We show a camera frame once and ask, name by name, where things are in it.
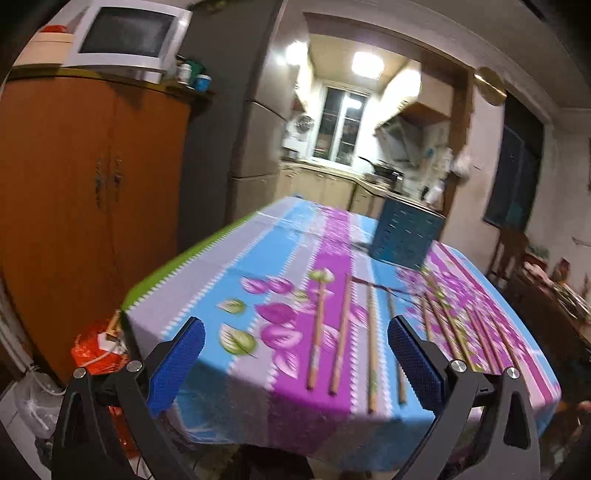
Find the wooden chopstick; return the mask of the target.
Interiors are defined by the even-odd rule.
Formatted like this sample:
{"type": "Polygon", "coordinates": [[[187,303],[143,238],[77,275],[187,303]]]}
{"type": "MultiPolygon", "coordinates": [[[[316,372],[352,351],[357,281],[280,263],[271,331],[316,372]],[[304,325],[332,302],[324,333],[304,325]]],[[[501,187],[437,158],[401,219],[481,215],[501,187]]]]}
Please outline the wooden chopstick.
{"type": "Polygon", "coordinates": [[[425,295],[427,302],[445,338],[450,353],[455,359],[464,360],[465,356],[461,349],[460,337],[456,334],[455,325],[449,315],[447,306],[444,304],[436,279],[429,271],[423,271],[422,275],[426,282],[425,295]]]}
{"type": "Polygon", "coordinates": [[[455,325],[456,334],[460,337],[461,349],[462,349],[463,354],[465,356],[465,359],[463,361],[470,367],[471,370],[476,371],[476,372],[481,371],[480,365],[474,360],[474,358],[472,356],[472,351],[470,350],[470,347],[468,344],[468,337],[466,335],[466,332],[462,329],[458,319],[452,315],[451,306],[442,291],[441,291],[441,296],[443,297],[444,304],[447,306],[447,309],[448,309],[449,315],[452,319],[452,322],[455,325]]]}
{"type": "Polygon", "coordinates": [[[312,332],[312,343],[310,361],[308,362],[307,389],[315,389],[318,379],[318,367],[320,367],[322,335],[324,335],[324,316],[325,316],[325,282],[318,281],[318,302],[315,311],[314,332],[312,332]]]}
{"type": "Polygon", "coordinates": [[[338,395],[339,383],[341,382],[342,363],[344,362],[346,336],[349,330],[349,308],[351,308],[352,275],[346,274],[344,296],[342,296],[341,320],[339,321],[338,344],[335,349],[334,364],[332,364],[331,383],[329,383],[329,394],[338,395]]]}
{"type": "Polygon", "coordinates": [[[477,330],[477,335],[482,345],[482,349],[485,353],[487,358],[488,364],[490,366],[491,372],[494,374],[498,374],[500,372],[500,367],[498,365],[497,358],[495,356],[493,345],[489,338],[489,334],[480,318],[478,311],[471,307],[469,309],[469,313],[472,315],[473,323],[475,324],[475,329],[477,330]]]}
{"type": "Polygon", "coordinates": [[[514,340],[511,325],[495,309],[486,308],[483,315],[485,327],[491,335],[493,355],[499,368],[514,367],[521,370],[519,341],[514,340]]]}
{"type": "Polygon", "coordinates": [[[425,295],[422,295],[420,297],[420,301],[421,301],[421,314],[422,314],[422,321],[423,321],[423,325],[424,325],[424,330],[425,330],[425,334],[426,334],[426,338],[428,341],[432,341],[432,329],[431,329],[431,323],[430,323],[430,316],[428,313],[428,298],[425,295]]]}
{"type": "Polygon", "coordinates": [[[374,290],[368,285],[367,291],[368,314],[368,413],[374,414],[378,410],[378,356],[377,356],[377,319],[375,315],[374,290]]]}

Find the blue perforated utensil holder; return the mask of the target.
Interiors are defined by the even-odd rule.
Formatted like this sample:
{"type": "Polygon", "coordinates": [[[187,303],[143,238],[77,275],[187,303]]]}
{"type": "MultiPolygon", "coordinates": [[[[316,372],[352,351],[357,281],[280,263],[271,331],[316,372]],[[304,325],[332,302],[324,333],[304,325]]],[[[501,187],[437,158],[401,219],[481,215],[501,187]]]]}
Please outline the blue perforated utensil holder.
{"type": "Polygon", "coordinates": [[[406,200],[388,198],[381,210],[369,256],[390,265],[420,270],[446,218],[406,200]]]}

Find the kitchen base cabinets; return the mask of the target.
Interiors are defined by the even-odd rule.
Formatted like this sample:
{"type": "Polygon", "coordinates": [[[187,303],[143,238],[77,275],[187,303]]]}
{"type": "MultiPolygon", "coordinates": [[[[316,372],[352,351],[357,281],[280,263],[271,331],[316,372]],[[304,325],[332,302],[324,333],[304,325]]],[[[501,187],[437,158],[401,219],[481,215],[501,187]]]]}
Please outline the kitchen base cabinets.
{"type": "Polygon", "coordinates": [[[294,196],[370,218],[379,217],[393,193],[386,184],[363,176],[308,163],[283,162],[273,199],[294,196]]]}

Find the kitchen window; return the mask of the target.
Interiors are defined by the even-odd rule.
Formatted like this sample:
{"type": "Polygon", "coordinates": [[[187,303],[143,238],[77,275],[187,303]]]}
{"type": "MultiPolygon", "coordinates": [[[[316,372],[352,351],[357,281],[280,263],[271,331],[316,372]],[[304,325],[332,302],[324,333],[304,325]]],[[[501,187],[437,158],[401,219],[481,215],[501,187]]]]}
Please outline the kitchen window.
{"type": "Polygon", "coordinates": [[[312,150],[315,159],[345,166],[353,164],[368,99],[367,95],[349,90],[327,88],[312,150]]]}

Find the orange plastic bag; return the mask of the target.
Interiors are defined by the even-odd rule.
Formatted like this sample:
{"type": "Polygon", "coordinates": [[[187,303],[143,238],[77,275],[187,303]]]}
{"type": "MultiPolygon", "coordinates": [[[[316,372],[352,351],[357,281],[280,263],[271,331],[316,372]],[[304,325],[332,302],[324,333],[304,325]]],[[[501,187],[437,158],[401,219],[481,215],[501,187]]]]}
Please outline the orange plastic bag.
{"type": "Polygon", "coordinates": [[[91,375],[110,374],[129,360],[123,331],[118,320],[105,320],[79,334],[70,350],[77,367],[91,375]]]}

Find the dark wooden dining table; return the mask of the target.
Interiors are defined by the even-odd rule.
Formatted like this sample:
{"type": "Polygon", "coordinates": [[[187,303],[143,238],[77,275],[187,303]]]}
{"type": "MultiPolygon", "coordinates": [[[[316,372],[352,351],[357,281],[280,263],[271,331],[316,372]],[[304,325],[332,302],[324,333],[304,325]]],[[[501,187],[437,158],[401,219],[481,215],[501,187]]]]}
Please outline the dark wooden dining table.
{"type": "Polygon", "coordinates": [[[581,367],[590,371],[590,342],[551,290],[518,269],[512,274],[504,296],[554,368],[581,367]]]}

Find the wooden chair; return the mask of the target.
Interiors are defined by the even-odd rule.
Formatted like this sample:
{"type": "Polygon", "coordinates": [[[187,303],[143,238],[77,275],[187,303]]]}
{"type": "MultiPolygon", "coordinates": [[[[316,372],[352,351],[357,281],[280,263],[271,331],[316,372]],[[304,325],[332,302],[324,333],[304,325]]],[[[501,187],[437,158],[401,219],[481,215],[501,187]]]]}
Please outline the wooden chair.
{"type": "Polygon", "coordinates": [[[500,229],[493,255],[486,272],[487,279],[495,286],[500,287],[502,282],[509,280],[509,267],[519,266],[529,244],[525,233],[511,226],[500,229]]]}

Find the floral striped tablecloth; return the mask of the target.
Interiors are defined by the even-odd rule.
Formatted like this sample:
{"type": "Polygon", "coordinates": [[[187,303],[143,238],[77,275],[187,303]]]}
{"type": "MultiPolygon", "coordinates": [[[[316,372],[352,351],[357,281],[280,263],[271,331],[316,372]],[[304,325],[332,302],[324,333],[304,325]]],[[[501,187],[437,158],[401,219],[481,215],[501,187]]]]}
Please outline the floral striped tablecloth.
{"type": "Polygon", "coordinates": [[[432,424],[388,344],[401,315],[447,357],[520,370],[539,430],[561,397],[526,326],[457,249],[370,258],[374,219],[287,197],[171,260],[123,310],[142,354],[190,318],[204,348],[166,415],[188,444],[252,444],[341,470],[401,467],[432,424]]]}

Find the dark window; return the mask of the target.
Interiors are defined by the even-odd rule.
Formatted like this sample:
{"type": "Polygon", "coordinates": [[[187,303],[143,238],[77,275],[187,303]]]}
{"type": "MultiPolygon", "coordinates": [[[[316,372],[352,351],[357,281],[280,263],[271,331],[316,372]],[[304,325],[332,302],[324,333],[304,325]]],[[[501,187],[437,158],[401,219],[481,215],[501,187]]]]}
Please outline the dark window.
{"type": "Polygon", "coordinates": [[[504,106],[501,150],[483,220],[524,233],[539,181],[544,124],[511,93],[504,106]]]}

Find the white plastic bag hanging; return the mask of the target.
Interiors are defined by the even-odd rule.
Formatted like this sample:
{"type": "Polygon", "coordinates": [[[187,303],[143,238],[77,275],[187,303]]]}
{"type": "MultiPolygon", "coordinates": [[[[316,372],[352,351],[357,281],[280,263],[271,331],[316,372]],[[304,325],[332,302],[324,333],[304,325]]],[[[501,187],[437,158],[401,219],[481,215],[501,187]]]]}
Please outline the white plastic bag hanging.
{"type": "Polygon", "coordinates": [[[462,150],[453,160],[451,172],[460,179],[468,179],[472,172],[472,156],[466,149],[462,150]]]}

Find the black wok on stove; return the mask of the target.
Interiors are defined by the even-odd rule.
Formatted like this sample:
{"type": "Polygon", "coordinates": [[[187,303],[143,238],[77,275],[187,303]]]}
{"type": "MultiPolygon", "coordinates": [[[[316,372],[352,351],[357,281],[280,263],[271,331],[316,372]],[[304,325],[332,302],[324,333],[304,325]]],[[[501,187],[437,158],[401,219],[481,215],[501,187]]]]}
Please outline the black wok on stove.
{"type": "Polygon", "coordinates": [[[370,164],[370,166],[373,167],[374,172],[379,175],[382,176],[384,178],[394,178],[394,177],[398,177],[401,175],[401,172],[397,169],[394,169],[394,167],[384,163],[384,162],[373,162],[370,161],[368,158],[359,156],[360,160],[363,160],[367,163],[370,164]]]}

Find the orange wooden cabinet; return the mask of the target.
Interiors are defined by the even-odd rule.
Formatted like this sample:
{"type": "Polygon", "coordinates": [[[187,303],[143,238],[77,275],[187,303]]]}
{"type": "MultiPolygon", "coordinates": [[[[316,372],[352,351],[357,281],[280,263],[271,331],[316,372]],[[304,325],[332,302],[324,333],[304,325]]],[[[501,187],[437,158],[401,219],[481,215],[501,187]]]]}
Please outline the orange wooden cabinet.
{"type": "Polygon", "coordinates": [[[211,93],[17,68],[1,96],[1,276],[49,370],[177,253],[189,120],[211,93]]]}

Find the range hood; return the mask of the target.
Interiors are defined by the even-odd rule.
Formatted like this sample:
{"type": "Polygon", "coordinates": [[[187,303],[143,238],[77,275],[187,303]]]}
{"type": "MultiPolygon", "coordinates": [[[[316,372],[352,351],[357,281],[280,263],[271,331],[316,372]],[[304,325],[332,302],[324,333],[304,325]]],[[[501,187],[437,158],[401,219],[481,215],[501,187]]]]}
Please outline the range hood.
{"type": "Polygon", "coordinates": [[[379,125],[375,131],[388,159],[418,168],[422,160],[423,130],[400,115],[379,125]]]}

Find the brown refrigerator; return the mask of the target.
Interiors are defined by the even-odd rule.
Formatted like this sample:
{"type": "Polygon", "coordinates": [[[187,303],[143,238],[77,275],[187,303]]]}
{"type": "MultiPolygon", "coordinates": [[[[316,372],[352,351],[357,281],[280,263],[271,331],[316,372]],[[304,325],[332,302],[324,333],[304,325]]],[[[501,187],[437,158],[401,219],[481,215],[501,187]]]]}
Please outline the brown refrigerator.
{"type": "Polygon", "coordinates": [[[179,187],[180,251],[223,226],[228,178],[243,109],[252,99],[280,1],[202,1],[179,53],[204,65],[214,91],[208,107],[193,106],[184,142],[179,187]]]}

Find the blue cup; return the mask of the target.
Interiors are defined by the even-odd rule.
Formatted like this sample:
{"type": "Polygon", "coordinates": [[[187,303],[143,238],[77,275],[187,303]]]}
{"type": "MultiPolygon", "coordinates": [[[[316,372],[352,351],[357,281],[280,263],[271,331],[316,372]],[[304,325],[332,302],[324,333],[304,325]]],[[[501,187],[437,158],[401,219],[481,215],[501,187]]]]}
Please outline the blue cup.
{"type": "Polygon", "coordinates": [[[198,74],[193,82],[193,88],[197,92],[205,93],[211,86],[211,76],[207,74],[198,74]]]}

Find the white bottle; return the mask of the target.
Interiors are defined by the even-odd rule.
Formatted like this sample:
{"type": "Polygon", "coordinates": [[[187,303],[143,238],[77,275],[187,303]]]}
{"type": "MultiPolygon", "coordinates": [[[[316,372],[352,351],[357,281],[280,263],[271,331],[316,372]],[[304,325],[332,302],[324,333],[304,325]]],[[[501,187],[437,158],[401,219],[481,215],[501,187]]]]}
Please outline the white bottle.
{"type": "Polygon", "coordinates": [[[192,73],[191,65],[187,62],[183,62],[177,66],[176,80],[179,84],[188,85],[192,73]]]}

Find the green container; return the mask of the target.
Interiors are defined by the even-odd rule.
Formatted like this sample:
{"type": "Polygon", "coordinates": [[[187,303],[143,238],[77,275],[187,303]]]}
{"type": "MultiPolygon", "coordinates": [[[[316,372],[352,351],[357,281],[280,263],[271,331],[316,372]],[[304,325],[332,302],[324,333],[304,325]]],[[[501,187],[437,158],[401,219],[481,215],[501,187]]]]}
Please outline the green container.
{"type": "Polygon", "coordinates": [[[202,64],[200,61],[197,60],[193,60],[193,59],[186,59],[185,63],[190,66],[190,77],[189,77],[189,83],[192,84],[195,79],[197,79],[197,76],[200,74],[204,74],[206,72],[206,68],[204,67],[204,64],[202,64]]]}

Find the white microwave oven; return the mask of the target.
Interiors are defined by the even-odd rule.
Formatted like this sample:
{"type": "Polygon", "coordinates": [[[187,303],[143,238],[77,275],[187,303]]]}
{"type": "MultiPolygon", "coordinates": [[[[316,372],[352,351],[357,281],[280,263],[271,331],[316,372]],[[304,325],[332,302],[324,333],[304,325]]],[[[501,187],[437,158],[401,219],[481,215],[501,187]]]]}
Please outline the white microwave oven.
{"type": "Polygon", "coordinates": [[[83,12],[65,67],[164,73],[190,24],[186,9],[151,1],[94,1],[83,12]]]}

